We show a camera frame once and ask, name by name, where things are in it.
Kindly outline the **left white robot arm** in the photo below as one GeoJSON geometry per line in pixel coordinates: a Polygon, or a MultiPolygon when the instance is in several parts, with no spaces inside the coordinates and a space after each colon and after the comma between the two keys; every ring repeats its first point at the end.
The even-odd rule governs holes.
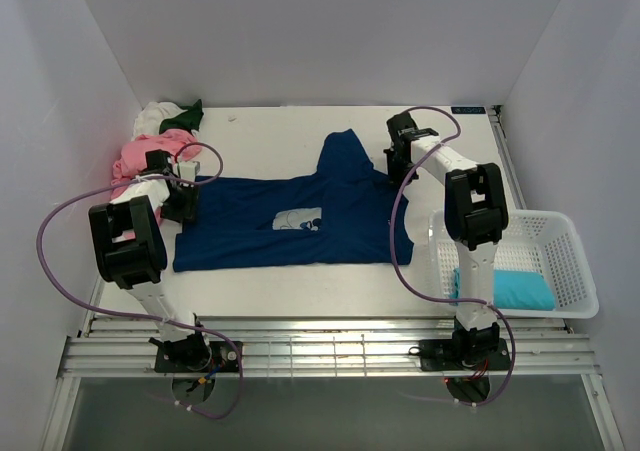
{"type": "Polygon", "coordinates": [[[118,197],[88,211],[101,277],[128,291],[146,313],[160,318],[160,336],[151,343],[162,358],[189,371],[209,365],[212,347],[201,332],[169,323],[200,324],[196,315],[171,304],[160,285],[168,266],[160,222],[195,222],[199,189],[192,182],[198,171],[197,163],[177,163],[167,151],[148,151],[136,182],[118,197]]]}

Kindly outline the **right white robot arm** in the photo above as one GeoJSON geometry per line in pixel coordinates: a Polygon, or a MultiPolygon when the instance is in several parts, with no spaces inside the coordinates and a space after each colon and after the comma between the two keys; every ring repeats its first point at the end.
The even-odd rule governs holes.
{"type": "Polygon", "coordinates": [[[419,128],[409,110],[387,121],[391,139],[384,151],[387,173],[398,187],[389,231],[392,264],[398,264],[394,250],[400,200],[418,169],[427,171],[444,187],[445,229],[458,253],[457,296],[423,297],[456,308],[449,339],[418,344],[417,355],[427,370],[470,369],[489,365],[499,356],[509,358],[494,304],[494,261],[509,223],[502,174],[498,165],[480,164],[448,145],[461,135],[459,122],[453,124],[455,134],[443,138],[431,128],[419,128]]]}

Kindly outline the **navy blue printed t-shirt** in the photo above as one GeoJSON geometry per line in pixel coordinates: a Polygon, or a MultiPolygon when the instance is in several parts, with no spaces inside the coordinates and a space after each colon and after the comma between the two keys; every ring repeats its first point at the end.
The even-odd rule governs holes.
{"type": "Polygon", "coordinates": [[[315,173],[285,180],[220,177],[175,240],[174,272],[311,264],[410,264],[408,206],[357,135],[324,141],[315,173]]]}

